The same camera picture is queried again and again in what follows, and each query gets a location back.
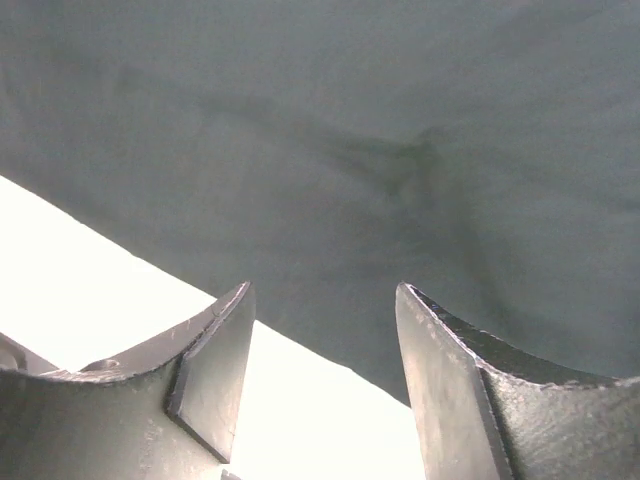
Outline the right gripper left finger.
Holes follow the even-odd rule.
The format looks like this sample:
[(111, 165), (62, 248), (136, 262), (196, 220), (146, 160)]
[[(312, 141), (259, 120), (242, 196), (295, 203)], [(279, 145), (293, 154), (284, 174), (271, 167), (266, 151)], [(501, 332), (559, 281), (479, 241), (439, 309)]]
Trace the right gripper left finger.
[(242, 283), (77, 372), (1, 340), (1, 475), (227, 479), (255, 321)]

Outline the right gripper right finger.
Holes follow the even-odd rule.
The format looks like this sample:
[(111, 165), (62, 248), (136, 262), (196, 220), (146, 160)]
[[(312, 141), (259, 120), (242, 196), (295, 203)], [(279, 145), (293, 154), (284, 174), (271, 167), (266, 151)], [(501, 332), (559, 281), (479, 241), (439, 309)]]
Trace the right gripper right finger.
[(512, 347), (402, 283), (397, 333), (429, 479), (635, 479), (639, 382)]

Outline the black t shirt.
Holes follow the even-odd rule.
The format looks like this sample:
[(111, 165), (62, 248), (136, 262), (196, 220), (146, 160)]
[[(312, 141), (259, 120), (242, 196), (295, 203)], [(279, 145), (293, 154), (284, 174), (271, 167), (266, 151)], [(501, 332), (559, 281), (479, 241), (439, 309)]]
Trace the black t shirt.
[(1, 172), (400, 401), (403, 281), (639, 372), (635, 1), (5, 1)]

